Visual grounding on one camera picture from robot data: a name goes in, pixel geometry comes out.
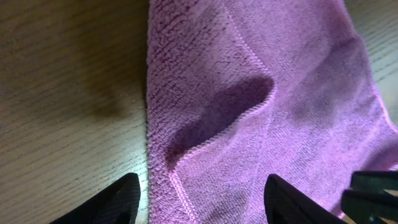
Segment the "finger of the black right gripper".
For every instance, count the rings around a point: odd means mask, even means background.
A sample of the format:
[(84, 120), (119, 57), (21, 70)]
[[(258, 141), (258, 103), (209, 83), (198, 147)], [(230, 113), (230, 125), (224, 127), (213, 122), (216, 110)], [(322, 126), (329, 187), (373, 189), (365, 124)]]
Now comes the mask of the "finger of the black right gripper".
[(341, 209), (355, 223), (397, 223), (397, 197), (389, 193), (377, 194), (345, 190)]
[(365, 192), (397, 190), (397, 171), (356, 171), (351, 176), (350, 188)]

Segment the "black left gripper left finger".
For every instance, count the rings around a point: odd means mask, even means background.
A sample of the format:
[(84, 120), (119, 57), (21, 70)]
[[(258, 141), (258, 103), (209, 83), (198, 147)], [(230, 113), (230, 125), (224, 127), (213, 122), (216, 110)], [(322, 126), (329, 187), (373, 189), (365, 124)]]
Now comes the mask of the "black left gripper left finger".
[(134, 224), (140, 198), (138, 175), (127, 173), (50, 224)]

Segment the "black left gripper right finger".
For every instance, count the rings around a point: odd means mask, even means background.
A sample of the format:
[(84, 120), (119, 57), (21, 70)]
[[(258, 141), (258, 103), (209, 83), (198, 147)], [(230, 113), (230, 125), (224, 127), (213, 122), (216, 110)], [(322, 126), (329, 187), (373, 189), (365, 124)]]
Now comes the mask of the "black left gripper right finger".
[(271, 174), (264, 188), (268, 224), (344, 224), (283, 178)]

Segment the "purple microfiber cloth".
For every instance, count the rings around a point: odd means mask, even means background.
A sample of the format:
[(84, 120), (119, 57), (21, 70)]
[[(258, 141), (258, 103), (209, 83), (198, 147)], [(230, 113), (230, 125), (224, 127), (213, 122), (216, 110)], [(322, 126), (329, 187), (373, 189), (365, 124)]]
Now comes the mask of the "purple microfiber cloth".
[(397, 128), (343, 1), (149, 7), (151, 223), (265, 223), (277, 174), (325, 210), (397, 165)]

